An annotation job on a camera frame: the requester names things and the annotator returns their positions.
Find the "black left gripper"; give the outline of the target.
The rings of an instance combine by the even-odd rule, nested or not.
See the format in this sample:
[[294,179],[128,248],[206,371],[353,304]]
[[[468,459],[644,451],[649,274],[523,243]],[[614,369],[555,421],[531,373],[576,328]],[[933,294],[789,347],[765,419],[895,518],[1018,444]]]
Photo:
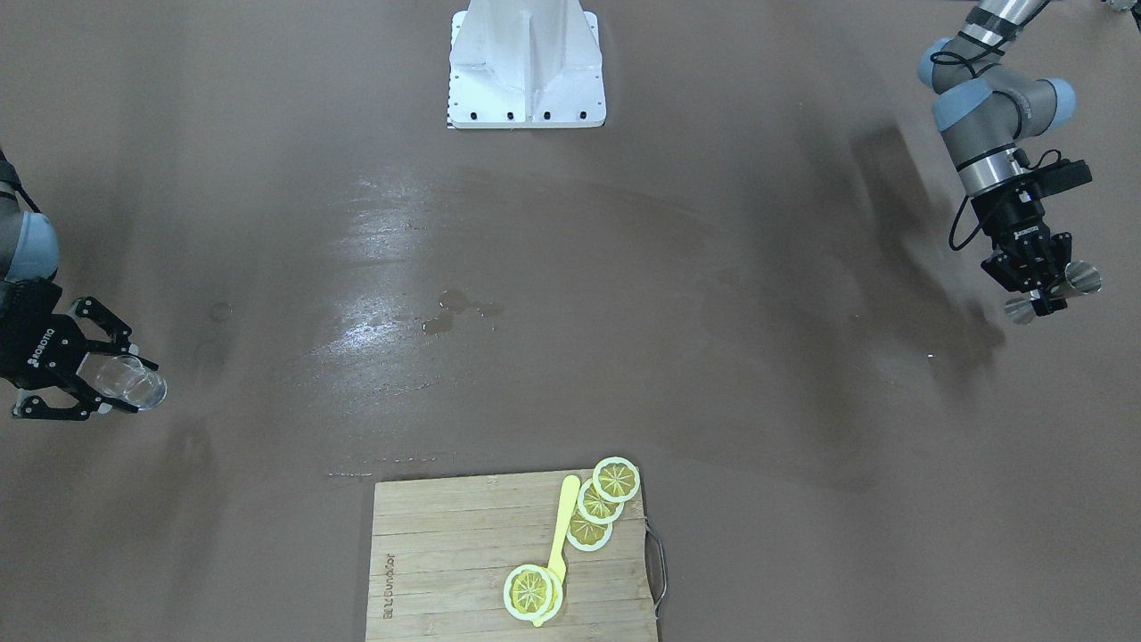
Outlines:
[[1065,285],[1047,287],[1063,281],[1071,265],[1073,234],[1051,231],[1042,203],[1019,202],[1013,187],[977,196],[973,208],[993,247],[992,255],[981,263],[984,273],[1008,292],[1031,292],[1031,312],[1036,317],[1067,309]]

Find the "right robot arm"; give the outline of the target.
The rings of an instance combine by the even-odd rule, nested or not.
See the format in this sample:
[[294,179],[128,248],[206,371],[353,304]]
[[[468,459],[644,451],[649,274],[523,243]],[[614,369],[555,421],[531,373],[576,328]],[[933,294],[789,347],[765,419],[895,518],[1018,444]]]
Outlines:
[[57,312],[60,244],[8,159],[1,159],[1,375],[17,418],[80,422],[149,411],[168,395],[132,330],[94,296]]

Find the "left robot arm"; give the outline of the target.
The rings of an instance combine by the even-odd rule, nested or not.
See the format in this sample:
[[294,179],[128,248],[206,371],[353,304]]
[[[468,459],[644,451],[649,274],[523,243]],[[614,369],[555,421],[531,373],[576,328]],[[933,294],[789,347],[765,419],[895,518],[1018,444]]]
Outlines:
[[1015,38],[1043,1],[981,1],[956,36],[936,42],[919,65],[920,80],[937,95],[932,114],[958,179],[976,235],[992,255],[982,269],[1023,301],[1015,310],[1050,316],[1066,309],[1060,292],[1071,265],[1073,239],[1050,230],[1043,202],[1091,182],[1083,160],[1034,163],[1023,139],[1050,133],[1073,117],[1076,95],[1062,78],[1023,78],[1004,68]]

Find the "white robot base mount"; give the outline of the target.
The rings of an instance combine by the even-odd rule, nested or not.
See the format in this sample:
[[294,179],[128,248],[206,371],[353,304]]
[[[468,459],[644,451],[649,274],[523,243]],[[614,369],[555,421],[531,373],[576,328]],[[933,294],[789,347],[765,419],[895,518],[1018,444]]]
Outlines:
[[472,1],[450,32],[453,129],[599,128],[602,38],[578,1]]

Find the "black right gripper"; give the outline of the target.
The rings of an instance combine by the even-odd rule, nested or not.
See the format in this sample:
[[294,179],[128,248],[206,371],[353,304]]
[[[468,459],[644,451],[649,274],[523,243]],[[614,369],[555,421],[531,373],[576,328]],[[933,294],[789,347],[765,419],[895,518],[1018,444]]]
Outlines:
[[[78,369],[86,353],[127,355],[151,371],[160,371],[157,363],[140,357],[130,325],[97,298],[76,298],[68,316],[54,312],[60,299],[62,289],[50,281],[3,281],[1,374],[16,387],[13,417],[82,422],[111,411],[138,414],[141,407],[95,390]],[[78,320],[96,325],[106,340],[84,338]],[[66,395],[70,404],[54,405],[49,391]]]

